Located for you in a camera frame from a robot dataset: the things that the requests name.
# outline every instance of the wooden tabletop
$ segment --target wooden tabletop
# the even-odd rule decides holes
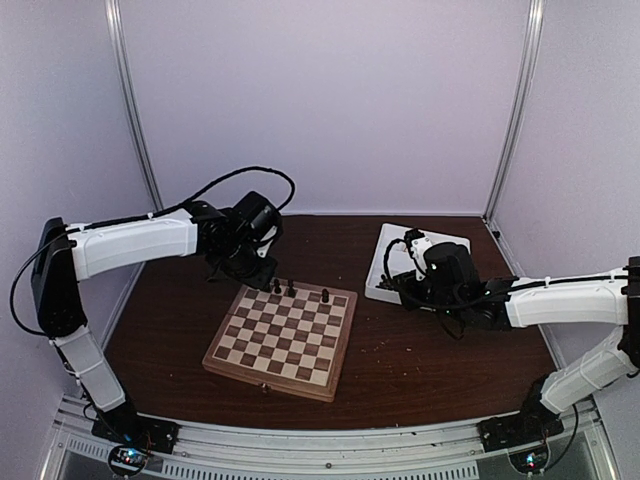
[[[107,348],[139,411],[254,428],[353,429],[426,425],[517,410],[535,379],[554,369],[537,328],[467,330],[454,341],[435,316],[364,297],[382,223],[471,240],[482,278],[508,276],[478,218],[285,217],[272,249],[277,274],[356,291],[349,347],[333,403],[260,388],[202,367],[239,284],[205,282],[202,258],[145,267]]]

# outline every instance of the wooden border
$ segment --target wooden border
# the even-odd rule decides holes
[[[286,285],[286,282],[284,280],[281,280],[281,284],[283,285],[283,289],[286,288],[284,286]],[[344,364],[344,357],[347,352],[347,345],[349,344],[349,335],[351,334],[351,325],[355,314],[356,303],[358,301],[358,294],[349,290],[320,287],[318,285],[311,285],[308,283],[296,283],[295,288],[318,293],[322,293],[322,290],[326,288],[330,295],[347,298],[347,306],[340,330],[340,336],[338,336],[338,342],[335,347],[335,356],[331,361],[331,369],[328,372],[329,376],[327,378],[327,385],[321,387],[319,385],[314,385],[302,380],[279,378],[274,374],[250,370],[247,367],[234,365],[232,363],[219,360],[213,356],[216,350],[216,346],[223,337],[224,332],[227,331],[229,322],[233,317],[232,312],[235,312],[237,310],[240,302],[249,290],[246,285],[243,285],[240,288],[240,291],[233,301],[233,304],[225,315],[222,325],[220,325],[220,328],[216,332],[216,335],[209,345],[204,359],[202,360],[202,366],[210,372],[233,378],[234,380],[239,380],[241,382],[252,383],[255,385],[267,384],[270,388],[279,392],[312,398],[314,400],[321,400],[323,402],[333,402],[333,400],[335,399],[336,390],[338,389],[338,381],[340,380],[342,365]]]

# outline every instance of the chess piece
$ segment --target chess piece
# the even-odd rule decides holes
[[[293,288],[293,280],[289,279],[287,280],[287,295],[291,298],[295,298],[296,296],[296,289]]]

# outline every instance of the white box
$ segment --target white box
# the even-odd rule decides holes
[[[369,268],[369,275],[367,275],[367,282],[364,288],[365,297],[400,305],[400,295],[398,295],[397,292],[377,288],[376,285],[380,283],[382,279],[381,276],[384,273],[382,262],[387,246],[394,238],[403,238],[405,232],[408,230],[411,230],[411,227],[402,227],[391,223],[382,224],[380,237],[378,238],[378,244],[376,245],[376,251],[373,254],[373,261]],[[467,247],[467,250],[469,250],[469,253],[471,253],[471,242],[468,238],[454,237],[442,233],[428,232],[426,230],[420,231],[424,233],[434,245],[444,242],[453,242],[459,245],[464,245]],[[391,254],[389,255],[389,273],[391,273],[392,276],[408,272],[409,270],[415,270],[416,267],[406,249],[407,247],[404,244],[398,244],[391,250]]]

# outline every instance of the wooden chessboard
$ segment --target wooden chessboard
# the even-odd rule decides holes
[[[332,402],[358,294],[295,283],[295,298],[243,286],[202,365],[243,382]]]

